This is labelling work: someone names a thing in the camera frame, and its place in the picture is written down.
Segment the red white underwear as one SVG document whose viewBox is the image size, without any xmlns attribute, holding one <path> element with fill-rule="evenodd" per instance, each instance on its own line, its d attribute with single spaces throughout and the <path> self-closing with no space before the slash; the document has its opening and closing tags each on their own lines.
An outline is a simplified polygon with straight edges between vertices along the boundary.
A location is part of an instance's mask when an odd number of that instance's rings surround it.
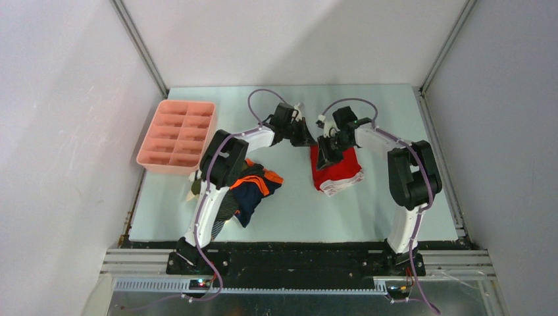
<svg viewBox="0 0 558 316">
<path fill-rule="evenodd" d="M 354 148 L 343 152 L 343 160 L 335 165 L 318 170 L 318 147 L 310 147 L 311 170 L 313 186 L 327 196 L 333 196 L 340 191 L 364 180 L 365 173 L 360 166 Z"/>
</svg>

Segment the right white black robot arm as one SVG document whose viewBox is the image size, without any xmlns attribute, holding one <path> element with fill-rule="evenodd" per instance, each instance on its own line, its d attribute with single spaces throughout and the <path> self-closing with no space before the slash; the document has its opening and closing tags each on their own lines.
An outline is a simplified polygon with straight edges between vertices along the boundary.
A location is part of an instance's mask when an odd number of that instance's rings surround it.
<svg viewBox="0 0 558 316">
<path fill-rule="evenodd" d="M 382 260 L 385 271 L 400 275 L 409 266 L 406 253 L 417 246 L 422 213 L 429 209 L 442 181 L 431 145 L 422 140 L 407 142 L 376 125 L 371 118 L 357 118 L 350 107 L 334 112 L 334 119 L 320 114 L 317 126 L 323 134 L 317 139 L 318 170 L 341 163 L 350 148 L 370 150 L 387 161 L 388 185 L 399 209 L 387 238 L 391 252 Z"/>
</svg>

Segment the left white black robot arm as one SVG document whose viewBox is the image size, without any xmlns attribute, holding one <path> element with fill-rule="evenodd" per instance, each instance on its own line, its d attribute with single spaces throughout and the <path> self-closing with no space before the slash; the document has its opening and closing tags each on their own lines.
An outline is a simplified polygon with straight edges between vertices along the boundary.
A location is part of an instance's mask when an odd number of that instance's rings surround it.
<svg viewBox="0 0 558 316">
<path fill-rule="evenodd" d="M 213 228 L 222 200 L 240 178 L 246 155 L 257 149 L 272 147 L 289 140 L 294 147 L 316 144 L 311 136 L 303 104 L 279 103 L 267 122 L 238 133 L 217 130 L 202 156 L 199 179 L 200 195 L 191 223 L 177 242 L 176 253 L 192 274 L 207 268 L 208 257 L 203 248 L 211 242 Z"/>
</svg>

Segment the navy orange underwear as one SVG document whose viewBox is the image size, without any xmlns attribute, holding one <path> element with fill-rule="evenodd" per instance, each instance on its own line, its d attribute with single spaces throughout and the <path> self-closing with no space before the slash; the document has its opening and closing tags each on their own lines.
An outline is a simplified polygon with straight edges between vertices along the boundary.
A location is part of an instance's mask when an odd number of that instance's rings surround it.
<svg viewBox="0 0 558 316">
<path fill-rule="evenodd" d="M 283 183 L 284 179 L 276 172 L 250 159 L 245 160 L 240 177 L 230 187 L 230 192 L 238 203 L 234 216 L 244 228 L 250 223 L 262 200 L 273 195 Z"/>
</svg>

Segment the dark striped underwear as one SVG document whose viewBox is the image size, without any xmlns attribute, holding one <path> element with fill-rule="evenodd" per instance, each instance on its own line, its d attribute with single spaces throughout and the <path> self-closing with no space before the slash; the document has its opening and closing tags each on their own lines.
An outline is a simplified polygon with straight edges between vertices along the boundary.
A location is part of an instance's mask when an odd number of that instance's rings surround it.
<svg viewBox="0 0 558 316">
<path fill-rule="evenodd" d="M 245 178 L 246 176 L 255 176 L 255 175 L 262 176 L 263 173 L 264 173 L 263 167 L 260 166 L 259 164 L 254 164 L 252 166 L 249 166 L 247 163 L 245 163 L 240 173 L 239 180 Z M 234 216 L 234 213 L 239 209 L 240 209 L 239 202 L 234 197 L 232 191 L 229 190 L 224 196 L 224 199 L 222 200 L 220 207 L 218 209 L 218 213 L 216 215 L 216 219 L 211 230 L 211 240 L 214 240 L 218 236 L 225 222 L 230 220 Z"/>
</svg>

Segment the olive green underwear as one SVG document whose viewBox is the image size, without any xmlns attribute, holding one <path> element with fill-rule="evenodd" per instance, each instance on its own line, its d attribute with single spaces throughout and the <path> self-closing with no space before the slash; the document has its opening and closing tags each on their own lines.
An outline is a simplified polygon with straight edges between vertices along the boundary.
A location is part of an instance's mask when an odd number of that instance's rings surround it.
<svg viewBox="0 0 558 316">
<path fill-rule="evenodd" d="M 201 171 L 195 171 L 191 173 L 188 177 L 190 181 L 190 189 L 187 192 L 186 201 L 191 201 L 193 199 L 198 200 L 201 193 Z"/>
</svg>

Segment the pink divided storage tray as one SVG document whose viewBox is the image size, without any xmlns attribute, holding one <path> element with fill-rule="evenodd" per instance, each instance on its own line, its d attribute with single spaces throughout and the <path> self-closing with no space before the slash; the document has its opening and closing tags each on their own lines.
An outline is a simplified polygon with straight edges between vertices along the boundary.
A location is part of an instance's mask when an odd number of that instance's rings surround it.
<svg viewBox="0 0 558 316">
<path fill-rule="evenodd" d="M 136 162 L 149 172 L 189 175 L 199 168 L 215 125 L 214 103 L 163 100 L 155 111 Z"/>
</svg>

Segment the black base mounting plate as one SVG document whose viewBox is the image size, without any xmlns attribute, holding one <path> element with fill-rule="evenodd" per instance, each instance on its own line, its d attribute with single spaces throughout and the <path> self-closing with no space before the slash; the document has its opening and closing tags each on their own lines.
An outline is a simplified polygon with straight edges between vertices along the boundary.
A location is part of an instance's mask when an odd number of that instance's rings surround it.
<svg viewBox="0 0 558 316">
<path fill-rule="evenodd" d="M 130 242 L 107 252 L 103 270 L 141 277 L 182 279 L 182 289 L 238 291 L 372 291 L 380 281 L 426 275 L 472 249 L 464 240 L 420 242 L 412 255 L 396 255 L 385 243 L 217 242 L 204 250 L 203 265 L 188 265 L 177 244 Z"/>
</svg>

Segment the right aluminium corner post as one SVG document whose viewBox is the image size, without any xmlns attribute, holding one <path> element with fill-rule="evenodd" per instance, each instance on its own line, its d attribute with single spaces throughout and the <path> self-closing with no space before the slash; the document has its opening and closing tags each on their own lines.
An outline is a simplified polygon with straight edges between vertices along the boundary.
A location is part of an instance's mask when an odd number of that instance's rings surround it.
<svg viewBox="0 0 558 316">
<path fill-rule="evenodd" d="M 444 61 L 446 60 L 449 52 L 457 41 L 459 35 L 465 24 L 468 22 L 470 15 L 478 4 L 478 0 L 466 0 L 462 9 L 460 10 L 453 26 L 451 27 L 446 39 L 444 40 L 434 62 L 432 63 L 429 71 L 419 87 L 419 92 L 422 97 L 427 94 L 427 91 L 434 82 L 437 73 L 441 69 Z"/>
</svg>

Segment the aluminium corner post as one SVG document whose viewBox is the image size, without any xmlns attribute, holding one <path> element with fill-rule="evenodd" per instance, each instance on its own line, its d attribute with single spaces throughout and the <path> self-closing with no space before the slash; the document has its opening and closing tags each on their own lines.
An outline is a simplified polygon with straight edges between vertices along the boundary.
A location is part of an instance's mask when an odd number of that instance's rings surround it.
<svg viewBox="0 0 558 316">
<path fill-rule="evenodd" d="M 156 85 L 161 97 L 163 99 L 167 99 L 170 89 L 166 85 L 163 76 L 156 65 L 155 60 L 152 57 L 147 47 L 147 44 L 145 43 L 140 33 L 140 30 L 138 29 L 129 9 L 125 4 L 125 1 L 110 0 L 109 3 L 112 5 L 119 21 L 121 22 L 124 30 L 128 34 L 128 37 L 130 38 L 132 45 L 134 46 L 136 52 L 138 53 L 152 81 Z"/>
<path fill-rule="evenodd" d="M 478 4 L 478 0 L 466 0 L 462 9 L 460 10 L 453 26 L 451 27 L 446 39 L 444 40 L 434 62 L 432 63 L 429 71 L 419 87 L 419 92 L 422 97 L 427 94 L 427 91 L 434 82 L 437 73 L 441 69 L 444 61 L 446 60 L 449 52 L 457 41 L 459 35 L 465 24 L 468 22 L 470 15 Z"/>
</svg>

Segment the left aluminium corner post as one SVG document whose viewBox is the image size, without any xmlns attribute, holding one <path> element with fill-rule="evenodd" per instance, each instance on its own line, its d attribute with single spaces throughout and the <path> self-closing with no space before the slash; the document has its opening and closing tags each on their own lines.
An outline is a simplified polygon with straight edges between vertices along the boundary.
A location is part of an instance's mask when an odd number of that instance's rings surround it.
<svg viewBox="0 0 558 316">
<path fill-rule="evenodd" d="M 134 46 L 136 52 L 138 53 L 152 81 L 156 85 L 161 97 L 163 99 L 167 99 L 170 89 L 166 85 L 163 76 L 156 65 L 155 60 L 152 57 L 147 47 L 147 44 L 145 43 L 140 33 L 140 30 L 138 29 L 129 9 L 125 4 L 125 1 L 110 0 L 109 3 L 112 5 L 119 21 L 121 22 L 124 30 L 128 34 L 128 37 L 130 38 L 132 45 Z"/>
</svg>

